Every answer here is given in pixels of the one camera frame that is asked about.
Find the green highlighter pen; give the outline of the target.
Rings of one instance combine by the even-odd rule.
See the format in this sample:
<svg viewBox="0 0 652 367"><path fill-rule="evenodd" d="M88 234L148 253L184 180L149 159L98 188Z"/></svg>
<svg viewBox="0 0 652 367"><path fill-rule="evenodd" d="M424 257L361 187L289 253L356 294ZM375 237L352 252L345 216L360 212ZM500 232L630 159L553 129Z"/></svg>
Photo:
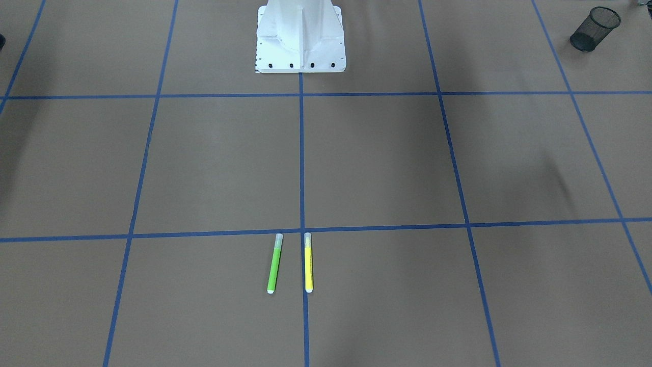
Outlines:
<svg viewBox="0 0 652 367"><path fill-rule="evenodd" d="M267 282L267 294L274 294L277 285L277 279L279 276L279 266L280 266L280 256L282 253L283 246L283 237L282 233L277 233L275 235L274 247L271 256L270 270L268 273L268 282Z"/></svg>

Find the yellow highlighter pen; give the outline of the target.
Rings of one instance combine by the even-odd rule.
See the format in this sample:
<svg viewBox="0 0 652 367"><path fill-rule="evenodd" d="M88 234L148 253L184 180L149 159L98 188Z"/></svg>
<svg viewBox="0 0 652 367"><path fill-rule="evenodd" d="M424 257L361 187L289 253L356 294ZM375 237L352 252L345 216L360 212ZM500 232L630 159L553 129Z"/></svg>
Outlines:
<svg viewBox="0 0 652 367"><path fill-rule="evenodd" d="M306 232L304 234L304 286L308 294L314 290L312 258L312 235Z"/></svg>

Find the far black mesh pen cup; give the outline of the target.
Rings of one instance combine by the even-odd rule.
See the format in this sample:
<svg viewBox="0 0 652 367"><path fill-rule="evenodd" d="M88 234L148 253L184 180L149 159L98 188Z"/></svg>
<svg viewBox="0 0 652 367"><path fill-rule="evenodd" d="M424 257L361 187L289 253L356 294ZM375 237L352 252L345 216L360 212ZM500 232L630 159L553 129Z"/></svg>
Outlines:
<svg viewBox="0 0 652 367"><path fill-rule="evenodd" d="M621 16L607 7L594 7L569 37L571 45L582 52L592 52L614 29L621 25Z"/></svg>

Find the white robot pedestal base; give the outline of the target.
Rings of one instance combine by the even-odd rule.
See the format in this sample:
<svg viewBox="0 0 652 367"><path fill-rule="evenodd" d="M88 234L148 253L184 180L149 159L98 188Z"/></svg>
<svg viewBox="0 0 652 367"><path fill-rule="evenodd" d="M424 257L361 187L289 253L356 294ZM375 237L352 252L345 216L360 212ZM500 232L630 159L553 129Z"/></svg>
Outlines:
<svg viewBox="0 0 652 367"><path fill-rule="evenodd" d="M258 8L255 71L347 69L342 9L331 1L268 1Z"/></svg>

